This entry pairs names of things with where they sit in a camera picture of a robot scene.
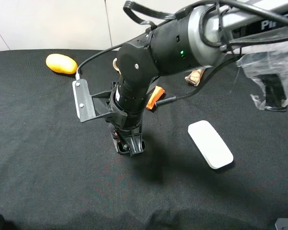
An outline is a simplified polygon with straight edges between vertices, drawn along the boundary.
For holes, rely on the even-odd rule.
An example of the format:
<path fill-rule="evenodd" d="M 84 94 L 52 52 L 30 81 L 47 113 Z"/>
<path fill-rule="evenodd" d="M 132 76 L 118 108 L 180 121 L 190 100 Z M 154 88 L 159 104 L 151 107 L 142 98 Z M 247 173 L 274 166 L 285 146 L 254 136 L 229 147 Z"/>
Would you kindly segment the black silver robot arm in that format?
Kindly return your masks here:
<path fill-rule="evenodd" d="M 165 13 L 126 1 L 123 10 L 136 23 L 147 25 L 140 36 L 118 46 L 119 81 L 113 86 L 106 121 L 121 155 L 144 151 L 142 116 L 151 85 L 161 76 L 212 67 L 232 47 L 288 40 L 288 0 L 201 0 L 176 13 Z M 286 28 L 283 34 L 235 37 L 234 30 L 273 21 Z"/>

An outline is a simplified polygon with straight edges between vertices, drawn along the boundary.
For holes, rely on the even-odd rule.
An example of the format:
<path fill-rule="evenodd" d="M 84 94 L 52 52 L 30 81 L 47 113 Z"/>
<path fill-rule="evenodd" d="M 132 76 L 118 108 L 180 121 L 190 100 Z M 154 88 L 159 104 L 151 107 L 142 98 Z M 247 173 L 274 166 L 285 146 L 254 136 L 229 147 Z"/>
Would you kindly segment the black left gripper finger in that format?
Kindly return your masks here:
<path fill-rule="evenodd" d="M 142 134 L 129 135 L 125 138 L 125 144 L 127 147 L 127 154 L 129 156 L 134 156 L 141 154 L 145 150 L 145 142 L 143 140 Z"/>

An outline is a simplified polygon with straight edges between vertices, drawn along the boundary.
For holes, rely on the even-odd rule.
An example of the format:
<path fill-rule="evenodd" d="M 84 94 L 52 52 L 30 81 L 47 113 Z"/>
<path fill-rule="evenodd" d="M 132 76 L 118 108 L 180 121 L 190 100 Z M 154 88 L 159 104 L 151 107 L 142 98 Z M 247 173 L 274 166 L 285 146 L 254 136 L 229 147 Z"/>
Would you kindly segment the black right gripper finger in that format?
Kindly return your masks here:
<path fill-rule="evenodd" d="M 129 154 L 129 146 L 128 144 L 122 140 L 122 138 L 119 136 L 119 133 L 117 130 L 112 131 L 112 140 L 116 149 L 116 152 L 120 155 L 126 155 Z"/>

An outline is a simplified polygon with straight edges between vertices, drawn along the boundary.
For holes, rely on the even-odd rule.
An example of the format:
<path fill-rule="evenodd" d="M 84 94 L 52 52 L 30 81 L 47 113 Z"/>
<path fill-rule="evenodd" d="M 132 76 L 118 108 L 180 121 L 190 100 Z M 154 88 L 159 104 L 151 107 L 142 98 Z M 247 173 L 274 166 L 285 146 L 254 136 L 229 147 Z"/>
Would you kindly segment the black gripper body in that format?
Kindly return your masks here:
<path fill-rule="evenodd" d="M 129 135 L 142 134 L 144 86 L 128 81 L 112 84 L 110 91 L 91 95 L 95 110 L 111 123 L 113 130 L 125 141 Z"/>

